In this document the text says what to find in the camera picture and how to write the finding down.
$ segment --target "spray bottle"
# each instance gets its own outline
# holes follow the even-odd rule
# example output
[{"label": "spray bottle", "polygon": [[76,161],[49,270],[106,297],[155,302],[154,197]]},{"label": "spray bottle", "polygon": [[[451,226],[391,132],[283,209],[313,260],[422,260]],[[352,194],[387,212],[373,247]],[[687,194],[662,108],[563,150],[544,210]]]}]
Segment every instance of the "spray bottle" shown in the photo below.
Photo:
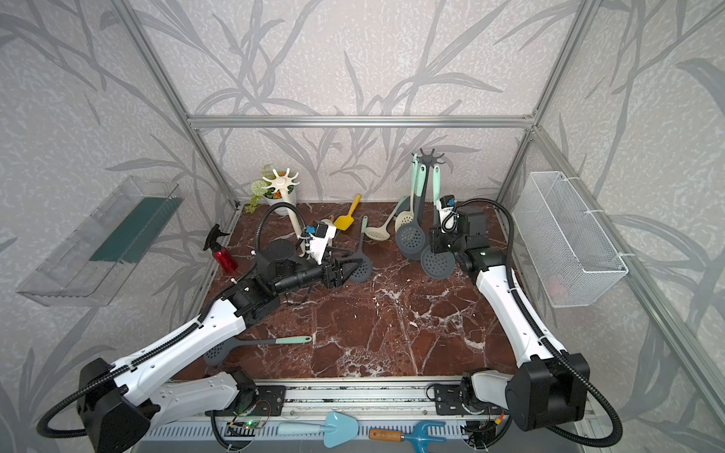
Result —
[{"label": "spray bottle", "polygon": [[207,236],[207,241],[204,243],[204,250],[211,249],[214,259],[217,260],[225,272],[231,274],[236,271],[239,264],[234,261],[234,258],[231,256],[226,247],[222,247],[221,244],[217,242],[217,239],[221,236],[229,236],[229,233],[222,233],[221,230],[219,230],[219,224],[217,223],[212,227],[212,230]]}]

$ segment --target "white wire basket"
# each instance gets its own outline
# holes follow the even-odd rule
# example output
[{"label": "white wire basket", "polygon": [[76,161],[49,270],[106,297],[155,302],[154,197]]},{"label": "white wire basket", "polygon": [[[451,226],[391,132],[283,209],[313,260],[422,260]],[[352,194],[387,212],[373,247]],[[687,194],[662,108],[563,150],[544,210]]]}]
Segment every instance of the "white wire basket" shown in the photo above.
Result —
[{"label": "white wire basket", "polygon": [[529,173],[513,217],[552,307],[591,305],[628,272],[562,172]]}]

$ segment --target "white slotted spoon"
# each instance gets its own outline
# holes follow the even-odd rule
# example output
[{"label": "white slotted spoon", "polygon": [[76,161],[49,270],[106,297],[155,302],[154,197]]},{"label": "white slotted spoon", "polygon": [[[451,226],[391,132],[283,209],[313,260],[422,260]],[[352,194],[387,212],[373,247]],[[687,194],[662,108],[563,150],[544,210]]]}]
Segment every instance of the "white slotted spoon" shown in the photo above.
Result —
[{"label": "white slotted spoon", "polygon": [[395,219],[395,232],[400,229],[403,225],[406,223],[411,223],[413,221],[413,196],[415,195],[415,182],[418,177],[418,155],[413,155],[413,166],[410,168],[411,175],[411,182],[410,182],[410,211],[403,211],[400,214],[398,214],[398,217]]},{"label": "white slotted spoon", "polygon": [[385,221],[383,226],[377,228],[367,227],[365,229],[365,235],[368,238],[373,239],[374,241],[387,241],[388,239],[390,239],[390,233],[388,233],[388,224],[390,223],[390,219],[393,218],[393,215],[398,210],[398,207],[400,207],[404,200],[405,195],[400,198],[400,201],[393,209],[393,212],[390,213],[390,215],[388,216],[388,220]]}]

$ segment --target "wooden handle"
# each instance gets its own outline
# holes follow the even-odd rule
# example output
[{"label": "wooden handle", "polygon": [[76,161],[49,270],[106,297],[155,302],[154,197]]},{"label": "wooden handle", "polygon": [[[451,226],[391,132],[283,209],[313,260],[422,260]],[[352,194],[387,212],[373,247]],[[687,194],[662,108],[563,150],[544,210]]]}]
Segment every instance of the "wooden handle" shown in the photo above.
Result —
[{"label": "wooden handle", "polygon": [[403,442],[403,433],[387,429],[371,429],[368,439],[373,441]]},{"label": "wooden handle", "polygon": [[355,199],[352,200],[352,206],[350,207],[350,212],[347,213],[347,215],[352,215],[352,212],[355,211],[355,208],[357,207],[357,204],[360,203],[360,199],[363,196],[360,194],[355,195]]}]

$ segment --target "marble surface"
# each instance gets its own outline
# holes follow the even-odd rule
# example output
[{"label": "marble surface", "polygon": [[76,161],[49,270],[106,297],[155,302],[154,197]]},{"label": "marble surface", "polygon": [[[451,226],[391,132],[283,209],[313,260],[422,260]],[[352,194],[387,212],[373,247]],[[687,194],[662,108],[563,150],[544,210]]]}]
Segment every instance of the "marble surface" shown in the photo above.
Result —
[{"label": "marble surface", "polygon": [[[424,229],[432,226],[428,203]],[[394,203],[361,203],[355,222],[338,232],[334,245],[354,249],[364,215],[380,226]],[[249,267],[250,251],[265,207],[243,214],[228,248]],[[305,220],[337,218],[348,204],[300,204]],[[486,210],[492,245],[504,246],[496,214]],[[516,370],[508,339],[486,299],[470,279],[456,268],[447,280],[434,280],[420,262],[403,258],[394,240],[394,222],[388,241],[365,239],[363,251],[373,261],[373,276],[364,283],[348,282],[328,290],[315,285],[281,297],[281,307],[240,339],[311,335],[312,343],[284,346],[242,346],[234,349],[216,368],[199,358],[176,378],[197,379],[222,370],[243,368],[251,378],[330,378],[380,375],[459,375],[466,370],[490,367],[504,373]],[[287,217],[272,214],[265,224],[262,246],[275,237],[292,234]],[[207,298],[227,286],[229,276],[218,275]]]}]

